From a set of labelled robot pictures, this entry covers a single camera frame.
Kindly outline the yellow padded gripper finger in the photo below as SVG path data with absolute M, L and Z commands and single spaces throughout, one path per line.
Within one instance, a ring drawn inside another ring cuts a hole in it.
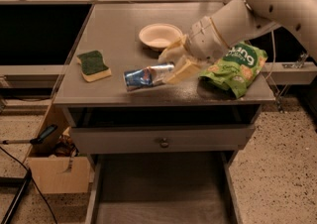
M 167 46 L 158 57 L 159 63 L 172 62 L 179 64 L 187 54 L 185 47 L 186 36 L 183 35 L 175 42 Z
M 182 56 L 175 64 L 174 69 L 163 77 L 165 84 L 177 84 L 201 70 L 201 63 L 189 56 Z

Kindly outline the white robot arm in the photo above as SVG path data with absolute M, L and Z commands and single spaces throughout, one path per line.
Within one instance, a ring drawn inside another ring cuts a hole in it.
M 224 56 L 237 43 L 257 38 L 280 25 L 317 58 L 317 0 L 232 0 L 169 45 L 158 57 L 174 69 L 163 82 L 176 84 Z

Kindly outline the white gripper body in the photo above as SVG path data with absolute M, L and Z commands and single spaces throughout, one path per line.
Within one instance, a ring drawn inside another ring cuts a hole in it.
M 208 62 L 214 62 L 229 50 L 212 18 L 207 16 L 191 26 L 185 46 L 192 56 Z

